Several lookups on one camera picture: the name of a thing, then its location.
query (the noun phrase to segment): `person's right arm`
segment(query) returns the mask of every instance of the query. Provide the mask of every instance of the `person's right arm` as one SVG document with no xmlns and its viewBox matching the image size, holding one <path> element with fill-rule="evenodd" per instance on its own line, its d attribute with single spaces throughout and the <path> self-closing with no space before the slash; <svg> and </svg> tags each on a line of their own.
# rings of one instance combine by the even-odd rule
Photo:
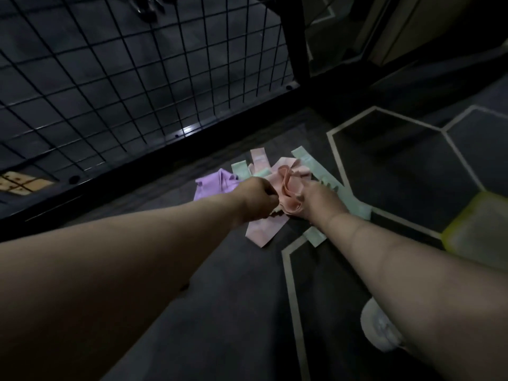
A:
<svg viewBox="0 0 508 381">
<path fill-rule="evenodd" d="M 508 378 L 508 275 L 351 215 L 317 182 L 304 217 L 342 252 L 405 339 L 449 379 Z"/>
</svg>

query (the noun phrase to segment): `purple cloth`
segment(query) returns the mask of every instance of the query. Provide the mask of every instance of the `purple cloth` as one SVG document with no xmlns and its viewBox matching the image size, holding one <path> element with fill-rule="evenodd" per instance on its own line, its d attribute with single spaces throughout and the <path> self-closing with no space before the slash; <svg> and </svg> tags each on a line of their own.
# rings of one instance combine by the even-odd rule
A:
<svg viewBox="0 0 508 381">
<path fill-rule="evenodd" d="M 222 192 L 233 191 L 240 181 L 238 176 L 229 171 L 220 169 L 203 178 L 196 179 L 198 187 L 194 194 L 194 200 L 197 201 L 201 198 L 206 198 L 211 195 L 220 194 Z"/>
</svg>

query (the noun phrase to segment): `black hole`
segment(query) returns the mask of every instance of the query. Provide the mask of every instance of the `black hole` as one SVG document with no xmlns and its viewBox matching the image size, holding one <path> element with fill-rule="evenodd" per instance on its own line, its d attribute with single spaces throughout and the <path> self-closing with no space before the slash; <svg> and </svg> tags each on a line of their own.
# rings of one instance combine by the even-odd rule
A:
<svg viewBox="0 0 508 381">
<path fill-rule="evenodd" d="M 79 182 L 79 179 L 81 179 L 81 178 L 79 177 L 79 175 L 74 175 L 74 176 L 71 176 L 71 177 L 69 178 L 69 184 L 76 184 L 76 183 L 78 183 L 78 182 Z"/>
</svg>

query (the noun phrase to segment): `metal grid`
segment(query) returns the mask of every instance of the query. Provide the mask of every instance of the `metal grid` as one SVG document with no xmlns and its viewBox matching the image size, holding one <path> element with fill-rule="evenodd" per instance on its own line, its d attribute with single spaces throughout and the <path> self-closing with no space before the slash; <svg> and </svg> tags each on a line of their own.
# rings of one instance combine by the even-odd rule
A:
<svg viewBox="0 0 508 381">
<path fill-rule="evenodd" d="M 128 0 L 0 0 L 2 174 L 74 184 L 292 81 L 266 1 L 178 0 L 149 24 Z M 0 217 L 21 200 L 0 192 Z"/>
</svg>

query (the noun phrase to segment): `person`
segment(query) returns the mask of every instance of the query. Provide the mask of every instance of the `person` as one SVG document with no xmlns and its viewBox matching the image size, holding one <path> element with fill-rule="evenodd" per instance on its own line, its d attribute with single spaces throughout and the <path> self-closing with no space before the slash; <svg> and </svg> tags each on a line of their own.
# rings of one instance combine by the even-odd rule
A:
<svg viewBox="0 0 508 381">
<path fill-rule="evenodd" d="M 508 278 L 348 213 L 305 182 L 302 217 L 344 254 L 405 340 L 449 379 L 506 379 Z M 278 197 L 250 178 L 225 194 L 0 245 L 5 379 L 98 379 L 238 225 Z"/>
</svg>

